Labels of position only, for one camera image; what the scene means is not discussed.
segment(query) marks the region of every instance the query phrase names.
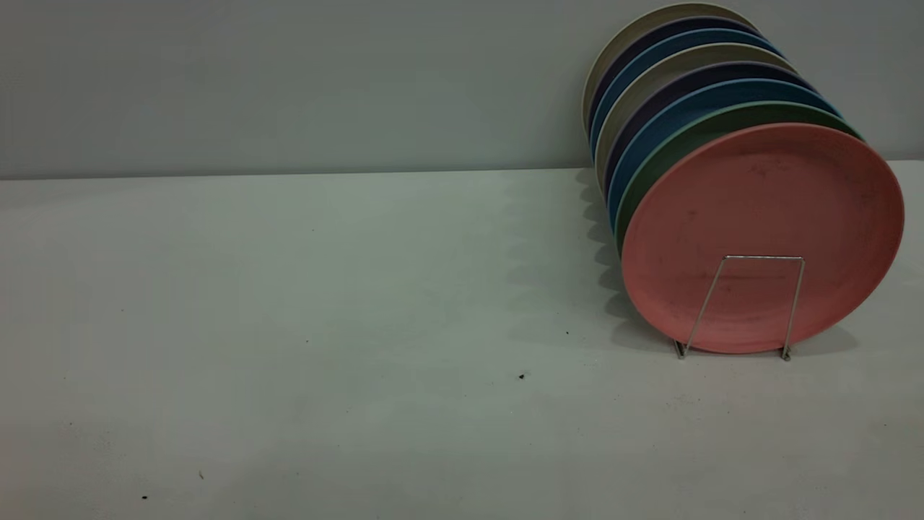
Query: round plate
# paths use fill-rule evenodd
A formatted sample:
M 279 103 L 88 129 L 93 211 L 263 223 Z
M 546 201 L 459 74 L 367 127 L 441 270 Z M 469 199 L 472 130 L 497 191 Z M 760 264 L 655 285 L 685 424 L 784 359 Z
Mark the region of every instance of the round plate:
M 680 159 L 726 134 L 771 123 L 811 123 L 861 139 L 857 131 L 838 116 L 799 103 L 758 101 L 729 106 L 703 116 L 658 145 L 629 180 L 616 216 L 616 250 L 622 254 L 626 230 L 645 193 Z
M 635 42 L 646 32 L 651 31 L 659 25 L 688 17 L 722 17 L 740 21 L 754 30 L 757 29 L 748 19 L 737 14 L 735 11 L 712 4 L 677 4 L 655 9 L 650 13 L 638 17 L 620 30 L 620 32 L 603 47 L 588 72 L 587 79 L 584 81 L 584 99 L 581 105 L 581 112 L 584 115 L 584 128 L 587 128 L 588 120 L 590 119 L 590 113 L 588 111 L 590 98 L 593 96 L 594 89 L 600 84 L 600 78 L 603 73 L 606 72 L 606 69 L 610 67 L 610 64 L 613 63 L 632 42 Z
M 796 72 L 783 58 L 752 45 L 741 43 L 710 43 L 700 45 L 666 57 L 632 81 L 610 109 L 610 114 L 603 121 L 598 138 L 597 154 L 594 165 L 597 168 L 597 181 L 603 190 L 603 169 L 609 156 L 609 147 L 616 134 L 651 93 L 657 92 L 665 84 L 682 74 L 725 61 L 754 61 L 782 67 Z
M 815 90 L 795 72 L 765 63 L 717 63 L 688 72 L 649 96 L 616 134 L 613 144 L 610 146 L 609 156 L 603 161 L 603 188 L 607 191 L 609 190 L 610 181 L 613 179 L 613 170 L 616 168 L 616 161 L 622 156 L 632 138 L 658 112 L 661 112 L 681 97 L 709 85 L 723 81 L 750 78 L 785 81 L 811 91 Z
M 740 130 L 688 155 L 648 192 L 626 235 L 626 291 L 654 327 L 686 341 L 724 256 L 802 256 L 795 343 L 869 296 L 903 225 L 898 183 L 864 142 L 803 123 Z M 798 262 L 728 260 L 693 346 L 780 348 L 797 276 Z
M 675 36 L 683 32 L 696 31 L 700 29 L 731 29 L 735 31 L 747 32 L 753 34 L 757 37 L 762 37 L 757 30 L 745 25 L 740 21 L 733 19 L 725 19 L 720 17 L 694 17 L 688 19 L 677 19 L 669 23 L 665 23 L 662 26 L 656 27 L 651 31 L 646 32 L 641 37 L 639 37 L 635 42 L 632 42 L 628 48 L 623 51 L 623 53 L 616 57 L 612 64 L 603 72 L 603 75 L 600 77 L 600 82 L 597 83 L 597 86 L 593 89 L 593 96 L 590 98 L 590 105 L 588 106 L 588 114 L 595 114 L 597 111 L 597 106 L 600 105 L 601 98 L 603 97 L 606 87 L 613 82 L 616 76 L 629 63 L 632 63 L 632 60 L 652 48 L 654 45 Z M 584 126 L 585 130 L 590 130 L 588 125 Z
M 603 121 L 606 120 L 606 116 L 610 113 L 610 108 L 613 107 L 613 104 L 619 98 L 620 94 L 626 90 L 626 87 L 628 87 L 632 81 L 666 57 L 707 43 L 746 43 L 768 50 L 777 55 L 780 54 L 773 45 L 763 38 L 748 32 L 734 31 L 731 29 L 700 29 L 697 31 L 684 32 L 655 44 L 626 65 L 626 68 L 623 68 L 622 72 L 620 72 L 606 88 L 606 92 L 603 94 L 603 98 L 597 106 L 597 110 L 590 123 L 591 155 L 597 150 L 597 138 L 600 137 L 600 129 L 603 126 Z
M 645 123 L 616 163 L 613 182 L 606 196 L 606 209 L 610 215 L 612 229 L 618 229 L 615 224 L 616 215 L 621 211 L 619 201 L 622 200 L 629 180 L 659 144 L 674 132 L 710 112 L 750 101 L 791 101 L 815 106 L 840 116 L 833 106 L 813 91 L 785 81 L 731 80 L 689 93 Z

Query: plate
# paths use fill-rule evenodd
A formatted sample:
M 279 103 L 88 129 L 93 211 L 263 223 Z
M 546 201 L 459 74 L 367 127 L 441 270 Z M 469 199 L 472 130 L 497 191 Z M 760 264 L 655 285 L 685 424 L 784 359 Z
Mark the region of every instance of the plate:
M 814 106 L 782 101 L 758 101 L 733 105 L 712 112 L 676 131 L 654 149 L 629 180 L 616 215 L 616 250 L 623 251 L 623 240 L 638 205 L 645 194 L 673 165 L 707 142 L 749 127 L 771 123 L 811 123 L 848 133 L 862 139 L 843 119 Z
M 674 132 L 710 112 L 751 101 L 790 101 L 814 106 L 840 117 L 833 106 L 813 91 L 785 81 L 731 80 L 689 93 L 645 123 L 617 161 L 606 196 L 611 229 L 618 230 L 616 215 L 621 211 L 619 201 L 622 200 L 629 180 L 658 145 Z
M 593 155 L 596 152 L 597 138 L 600 136 L 600 129 L 603 125 L 603 121 L 610 113 L 610 108 L 613 107 L 619 95 L 626 90 L 626 87 L 628 87 L 632 81 L 666 57 L 691 47 L 705 45 L 707 43 L 746 43 L 777 55 L 780 54 L 773 45 L 763 38 L 754 36 L 748 32 L 734 31 L 731 29 L 700 29 L 697 31 L 684 32 L 655 44 L 626 65 L 626 68 L 624 68 L 606 88 L 606 92 L 603 94 L 600 105 L 597 106 L 597 110 L 590 123 L 590 154 Z
M 600 105 L 606 87 L 613 82 L 615 77 L 618 76 L 629 63 L 632 63 L 633 59 L 671 36 L 700 29 L 731 29 L 761 37 L 757 30 L 740 21 L 719 17 L 677 19 L 656 27 L 643 34 L 635 42 L 632 42 L 632 44 L 629 45 L 621 55 L 617 56 L 613 63 L 603 72 L 600 81 L 593 89 L 593 96 L 590 98 L 590 105 L 588 105 L 588 115 L 596 113 L 597 106 Z M 584 129 L 589 130 L 589 124 L 585 124 Z
M 904 217 L 895 176 L 861 140 L 804 123 L 739 130 L 687 155 L 651 187 L 626 234 L 626 291 L 654 327 L 687 340 L 725 255 L 799 255 L 796 343 L 876 288 Z M 798 262 L 726 262 L 693 346 L 780 348 L 797 274 Z
M 593 96 L 593 91 L 597 88 L 597 85 L 600 84 L 600 78 L 603 73 L 610 67 L 613 60 L 619 57 L 632 42 L 635 42 L 646 32 L 651 31 L 659 25 L 688 17 L 722 17 L 733 19 L 748 25 L 755 31 L 757 30 L 754 24 L 735 11 L 712 4 L 677 4 L 655 9 L 638 17 L 620 30 L 620 32 L 603 47 L 600 54 L 597 55 L 597 59 L 593 62 L 593 66 L 590 67 L 587 79 L 584 81 L 584 99 L 581 105 L 581 112 L 584 115 L 584 128 L 588 127 L 588 121 L 590 119 L 590 113 L 588 111 L 590 98 Z
M 730 80 L 745 79 L 763 79 L 779 80 L 800 87 L 807 88 L 811 91 L 815 89 L 795 72 L 785 68 L 756 62 L 728 62 L 717 63 L 698 70 L 693 70 L 687 74 L 676 78 L 670 83 L 664 85 L 660 90 L 653 93 L 639 108 L 629 117 L 623 128 L 616 133 L 609 146 L 610 152 L 603 160 L 603 188 L 604 192 L 610 188 L 610 182 L 613 180 L 613 170 L 616 162 L 623 154 L 633 137 L 645 123 L 664 110 L 669 104 L 680 99 L 681 97 L 693 93 L 701 88 L 708 87 L 715 83 L 721 83 Z
M 700 67 L 722 63 L 725 61 L 754 61 L 768 63 L 777 67 L 786 68 L 796 72 L 789 62 L 783 58 L 752 45 L 741 43 L 710 43 L 681 51 L 673 56 L 666 57 L 632 81 L 619 99 L 610 109 L 610 114 L 603 121 L 597 146 L 594 165 L 597 168 L 597 181 L 603 190 L 603 169 L 606 167 L 606 158 L 609 156 L 610 145 L 614 142 L 617 132 L 641 104 L 648 99 L 651 93 L 657 92 L 661 87 L 682 74 Z

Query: blue plate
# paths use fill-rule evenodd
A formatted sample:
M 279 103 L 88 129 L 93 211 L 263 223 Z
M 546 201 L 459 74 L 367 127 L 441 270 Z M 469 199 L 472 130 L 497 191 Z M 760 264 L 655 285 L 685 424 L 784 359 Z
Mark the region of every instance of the blue plate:
M 653 93 L 644 103 L 638 106 L 638 110 L 629 117 L 623 128 L 616 134 L 616 138 L 613 140 L 613 148 L 610 149 L 604 163 L 603 192 L 607 193 L 609 191 L 616 162 L 626 150 L 629 142 L 645 126 L 645 123 L 658 112 L 661 112 L 666 106 L 681 97 L 703 87 L 723 81 L 745 79 L 779 80 L 805 87 L 811 91 L 815 90 L 807 81 L 785 68 L 756 61 L 729 61 L 691 70 Z
M 655 44 L 652 48 L 638 55 L 631 63 L 626 65 L 619 74 L 616 75 L 613 82 L 606 88 L 600 104 L 593 115 L 590 124 L 590 155 L 597 153 L 597 139 L 600 137 L 600 129 L 603 126 L 606 115 L 610 113 L 610 108 L 619 99 L 626 87 L 632 83 L 638 76 L 649 69 L 652 65 L 672 56 L 680 51 L 692 47 L 706 45 L 709 43 L 746 43 L 754 45 L 767 51 L 782 56 L 769 42 L 755 36 L 749 32 L 735 31 L 731 29 L 700 29 L 697 31 L 684 32 L 671 36 L 663 42 Z
M 584 116 L 587 118 L 588 127 L 587 131 L 590 131 L 590 122 L 592 121 L 592 116 L 597 110 L 597 106 L 600 104 L 601 98 L 603 98 L 603 93 L 606 91 L 606 87 L 610 86 L 610 83 L 613 82 L 613 78 L 617 74 L 622 72 L 623 68 L 626 67 L 636 56 L 647 51 L 650 47 L 654 46 L 658 42 L 666 40 L 671 36 L 680 34 L 681 32 L 695 31 L 697 29 L 734 29 L 737 31 L 750 32 L 755 36 L 760 36 L 760 33 L 757 32 L 753 27 L 748 26 L 747 24 L 741 23 L 737 20 L 727 19 L 722 17 L 690 17 L 684 19 L 676 19 L 674 21 L 667 22 L 663 25 L 655 27 L 651 31 L 648 31 L 641 36 L 635 42 L 632 42 L 625 51 L 622 52 L 619 56 L 613 60 L 613 63 L 603 72 L 603 75 L 600 77 L 600 82 L 594 86 L 593 97 L 590 101 L 590 106 L 588 107 L 589 114 Z
M 704 87 L 689 93 L 668 105 L 651 118 L 638 131 L 626 152 L 619 158 L 613 173 L 613 181 L 606 196 L 610 226 L 615 224 L 616 214 L 622 202 L 629 181 L 635 175 L 645 158 L 665 139 L 686 124 L 727 106 L 752 101 L 788 101 L 814 106 L 840 117 L 840 113 L 821 99 L 817 93 L 792 83 L 779 80 L 730 80 Z

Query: beige plate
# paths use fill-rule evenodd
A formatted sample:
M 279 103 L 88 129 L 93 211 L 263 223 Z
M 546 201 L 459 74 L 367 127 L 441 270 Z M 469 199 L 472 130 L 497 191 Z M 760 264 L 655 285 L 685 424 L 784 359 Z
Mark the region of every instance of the beige plate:
M 690 70 L 706 67 L 724 61 L 757 61 L 782 67 L 797 74 L 796 70 L 786 60 L 770 51 L 744 43 L 709 43 L 681 51 L 673 56 L 654 64 L 638 76 L 613 103 L 610 113 L 607 114 L 600 129 L 600 138 L 597 141 L 597 155 L 594 157 L 594 166 L 597 169 L 597 181 L 603 190 L 603 174 L 606 171 L 606 161 L 609 159 L 613 142 L 619 131 L 635 114 L 636 110 L 664 85 L 686 74 Z
M 600 82 L 600 78 L 603 77 L 606 69 L 610 67 L 610 64 L 612 64 L 629 45 L 646 32 L 665 23 L 689 17 L 727 18 L 754 27 L 754 24 L 735 11 L 713 4 L 675 4 L 673 6 L 655 9 L 646 15 L 642 15 L 632 23 L 626 25 L 605 47 L 603 47 L 603 50 L 600 51 L 600 55 L 597 56 L 597 61 L 595 61 L 593 67 L 590 68 L 587 82 L 584 83 L 584 101 L 581 105 L 581 113 L 584 117 L 584 129 L 587 128 L 588 118 L 590 117 L 588 114 L 588 106 L 593 98 L 593 92 L 597 88 L 597 83 Z

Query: metal wire plate stand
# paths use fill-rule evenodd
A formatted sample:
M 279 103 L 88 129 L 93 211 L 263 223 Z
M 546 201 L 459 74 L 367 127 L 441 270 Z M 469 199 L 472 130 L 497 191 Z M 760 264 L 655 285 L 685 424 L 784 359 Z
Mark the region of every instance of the metal wire plate stand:
M 799 302 L 799 292 L 802 290 L 802 275 L 806 270 L 806 261 L 802 256 L 766 256 L 766 255 L 754 255 L 754 254 L 727 254 L 722 258 L 722 262 L 719 262 L 719 268 L 715 270 L 715 276 L 712 277 L 712 285 L 709 286 L 709 290 L 706 292 L 706 299 L 703 300 L 702 306 L 699 308 L 699 316 L 697 316 L 696 321 L 693 323 L 693 329 L 690 330 L 690 336 L 687 338 L 686 343 L 681 343 L 680 341 L 674 340 L 674 346 L 677 349 L 677 356 L 680 359 L 687 357 L 687 352 L 690 350 L 690 345 L 693 344 L 693 339 L 696 337 L 696 332 L 699 329 L 699 322 L 702 321 L 702 315 L 706 313 L 706 306 L 709 305 L 709 299 L 712 297 L 712 290 L 715 289 L 716 283 L 719 281 L 719 276 L 722 275 L 722 268 L 725 267 L 725 261 L 728 259 L 733 260 L 784 260 L 784 261 L 798 261 L 799 263 L 799 276 L 796 279 L 796 293 L 793 294 L 793 306 L 789 311 L 789 324 L 786 326 L 786 339 L 783 342 L 783 350 L 780 355 L 785 361 L 789 361 L 790 353 L 792 351 L 792 345 L 789 344 L 790 335 L 793 332 L 793 318 L 796 317 L 796 305 Z

